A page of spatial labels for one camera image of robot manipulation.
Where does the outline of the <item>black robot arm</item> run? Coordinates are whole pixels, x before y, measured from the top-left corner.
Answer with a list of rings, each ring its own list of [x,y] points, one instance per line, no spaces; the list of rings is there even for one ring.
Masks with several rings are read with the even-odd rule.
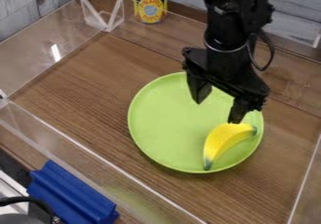
[[[270,88],[257,73],[269,64],[254,60],[255,42],[274,48],[263,26],[271,23],[274,7],[269,0],[203,0],[207,8],[204,47],[187,47],[183,69],[190,95],[202,103],[218,88],[233,97],[227,121],[242,122],[246,114],[263,108]]]

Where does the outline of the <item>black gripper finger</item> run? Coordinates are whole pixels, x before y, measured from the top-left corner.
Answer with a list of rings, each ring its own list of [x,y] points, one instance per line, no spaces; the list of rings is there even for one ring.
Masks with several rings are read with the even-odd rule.
[[[233,105],[230,108],[229,122],[233,124],[239,124],[250,111],[250,103],[242,97],[238,97],[233,101]]]
[[[194,74],[187,74],[190,95],[196,104],[200,104],[211,93],[211,84]]]

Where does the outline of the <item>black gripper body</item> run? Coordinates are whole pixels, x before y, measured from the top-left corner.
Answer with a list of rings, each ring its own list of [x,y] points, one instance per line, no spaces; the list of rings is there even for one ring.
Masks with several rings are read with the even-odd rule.
[[[234,98],[242,97],[250,103],[250,111],[261,111],[270,94],[270,88],[251,67],[247,52],[215,52],[210,49],[186,47],[183,68],[203,78],[211,87]]]

